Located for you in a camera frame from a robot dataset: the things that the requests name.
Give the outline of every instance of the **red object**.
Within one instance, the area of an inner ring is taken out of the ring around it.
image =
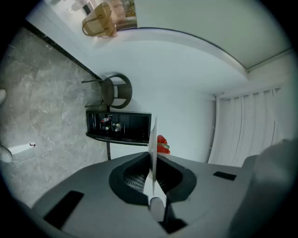
[[[162,135],[159,135],[159,136],[157,137],[157,142],[158,142],[158,143],[162,143],[162,144],[167,144],[167,143],[168,143],[167,140],[166,140],[166,138],[163,137]]]
[[[164,148],[162,145],[157,145],[157,153],[170,154],[170,151],[167,148]]]

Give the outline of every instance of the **black shelf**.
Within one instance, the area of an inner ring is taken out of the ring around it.
[[[109,117],[107,122],[101,122],[103,118]],[[151,114],[136,112],[86,112],[87,136],[96,140],[125,144],[147,146],[149,143]],[[120,124],[119,131],[115,125]]]

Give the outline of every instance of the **ceiling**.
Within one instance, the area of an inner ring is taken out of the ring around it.
[[[219,46],[250,68],[291,47],[256,1],[135,0],[138,27],[183,31]]]
[[[218,93],[247,81],[223,60],[189,46],[148,40],[105,46],[90,56],[94,72],[121,72],[135,88],[197,89]]]

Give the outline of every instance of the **chair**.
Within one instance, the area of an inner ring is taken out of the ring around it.
[[[125,82],[125,84],[114,85],[111,78],[121,78]],[[94,79],[89,81],[82,81],[82,83],[89,83],[89,82],[95,82],[95,81],[99,82],[102,86],[102,102],[96,105],[95,104],[86,105],[85,107],[100,106],[102,103],[104,103],[110,107],[121,109],[121,108],[125,108],[130,103],[132,98],[132,85],[129,79],[125,75],[121,73],[117,73],[110,77],[107,77],[105,80]],[[125,99],[125,101],[121,105],[117,105],[117,106],[112,105],[115,99],[115,89],[114,89],[115,86],[117,87],[117,90],[118,90],[118,96],[116,97],[116,99]]]

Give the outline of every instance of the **marble tile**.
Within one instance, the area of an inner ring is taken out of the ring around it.
[[[7,47],[7,55],[28,65],[39,67],[48,52],[48,45],[33,33],[21,28]]]
[[[106,143],[86,136],[86,110],[83,105],[88,96],[98,96],[94,92],[69,82],[65,90],[62,136],[65,151],[78,164],[76,168],[107,160]]]
[[[102,91],[99,82],[81,83],[84,80],[94,79],[95,78],[91,74],[72,62],[68,82],[75,84],[78,88],[84,90],[85,103],[90,101],[102,101]]]
[[[37,69],[7,57],[0,67],[0,88],[7,98],[0,106],[0,141],[5,147],[31,142],[29,105]]]
[[[72,161],[69,161],[63,149],[54,148],[47,151],[37,161],[49,188],[54,187],[72,174]]]
[[[70,60],[52,49],[43,60],[32,88],[30,111],[56,112],[63,103],[65,84],[69,77]]]
[[[49,188],[36,157],[2,168],[1,172],[12,195],[29,207]]]
[[[30,130],[34,151],[39,158],[47,151],[63,149],[61,110],[53,113],[30,112]]]

